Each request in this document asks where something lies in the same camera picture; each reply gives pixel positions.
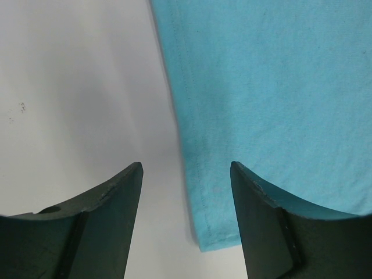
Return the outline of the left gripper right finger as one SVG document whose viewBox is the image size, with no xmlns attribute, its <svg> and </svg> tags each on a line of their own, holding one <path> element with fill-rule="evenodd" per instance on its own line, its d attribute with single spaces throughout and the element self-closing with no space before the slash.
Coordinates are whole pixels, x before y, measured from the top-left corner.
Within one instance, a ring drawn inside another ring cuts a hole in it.
<svg viewBox="0 0 372 279">
<path fill-rule="evenodd" d="M 240 162 L 231 188 L 249 278 L 370 278 L 371 216 L 325 208 Z"/>
</svg>

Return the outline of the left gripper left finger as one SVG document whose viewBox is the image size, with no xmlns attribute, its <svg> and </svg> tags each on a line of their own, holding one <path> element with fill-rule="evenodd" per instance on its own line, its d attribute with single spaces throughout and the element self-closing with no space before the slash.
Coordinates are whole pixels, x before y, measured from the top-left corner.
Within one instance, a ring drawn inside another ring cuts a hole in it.
<svg viewBox="0 0 372 279">
<path fill-rule="evenodd" d="M 143 168 L 133 163 L 74 198 L 1 217 L 2 278 L 123 278 Z"/>
</svg>

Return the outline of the teal polo shirt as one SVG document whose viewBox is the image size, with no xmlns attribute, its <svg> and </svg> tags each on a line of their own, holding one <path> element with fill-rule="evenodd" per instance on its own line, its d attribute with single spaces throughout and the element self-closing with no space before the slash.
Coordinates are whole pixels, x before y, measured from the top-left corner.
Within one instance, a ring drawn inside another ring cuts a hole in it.
<svg viewBox="0 0 372 279">
<path fill-rule="evenodd" d="M 201 251 L 239 245 L 230 165 L 371 212 L 370 1 L 152 1 Z"/>
</svg>

